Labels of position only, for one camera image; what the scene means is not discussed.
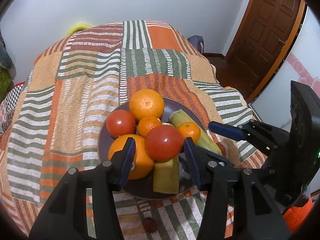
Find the bed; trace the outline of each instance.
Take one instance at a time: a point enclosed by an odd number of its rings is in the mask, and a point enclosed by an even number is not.
[[[144,88],[186,105],[203,124],[237,126],[253,118],[242,95],[221,87],[215,67],[167,23],[125,21],[58,41],[0,105],[0,202],[25,235],[68,168],[100,163],[97,142],[104,120]],[[207,132],[237,167],[264,163],[266,156],[248,142]],[[163,201],[114,193],[124,239],[196,239],[205,198],[195,187]],[[144,217],[153,217],[158,231],[145,232]],[[87,224],[94,236],[90,192]],[[232,226],[229,206],[226,236]]]

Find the red tomato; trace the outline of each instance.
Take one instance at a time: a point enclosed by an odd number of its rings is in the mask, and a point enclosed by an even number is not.
[[[181,151],[183,137],[175,127],[161,125],[148,133],[145,145],[147,154],[151,159],[158,162],[167,162]]]
[[[136,120],[132,113],[125,110],[113,111],[106,121],[107,129],[112,137],[132,134],[136,129]]]

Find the dark plate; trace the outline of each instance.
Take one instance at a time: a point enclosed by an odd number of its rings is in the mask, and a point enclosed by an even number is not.
[[[168,118],[170,114],[172,114],[173,112],[179,109],[182,109],[202,129],[204,129],[198,117],[196,117],[196,115],[189,108],[172,99],[169,99],[169,98],[163,98],[163,99],[165,103],[165,108],[164,108],[163,116],[161,118],[161,122],[168,122]],[[126,102],[120,105],[115,110],[119,110],[119,109],[128,111],[129,102]],[[107,127],[104,124],[100,132],[99,144],[98,144],[99,156],[102,162],[107,160],[108,151],[113,141],[114,139],[110,136],[110,134],[108,133]],[[190,178],[186,157],[183,152],[179,153],[179,178],[180,178],[179,193],[184,192],[185,190],[187,190],[193,185],[192,180]],[[147,199],[165,199],[165,198],[174,196],[170,194],[153,192],[153,171],[148,176],[142,179],[128,180],[127,185],[124,186],[124,190],[137,197],[147,198]]]

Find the corn husk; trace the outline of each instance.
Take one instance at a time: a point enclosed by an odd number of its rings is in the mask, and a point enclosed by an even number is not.
[[[178,128],[181,124],[185,122],[196,122],[182,109],[173,112],[169,117],[169,122],[174,125],[175,128]],[[207,133],[200,127],[201,136],[199,140],[196,142],[196,145],[207,149],[211,152],[222,155],[220,148],[216,143],[207,135]]]

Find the screw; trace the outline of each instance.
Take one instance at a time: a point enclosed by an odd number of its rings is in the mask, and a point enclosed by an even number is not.
[[[69,170],[68,170],[68,173],[69,174],[75,174],[77,172],[77,169],[76,168],[70,168]]]
[[[252,173],[252,170],[250,170],[249,168],[245,168],[245,169],[243,169],[243,172],[246,175],[250,175]]]
[[[217,165],[218,164],[215,161],[209,161],[208,162],[208,166],[211,167],[211,168],[217,167]]]
[[[111,161],[104,161],[104,162],[102,163],[102,166],[109,167],[111,164],[112,164]]]

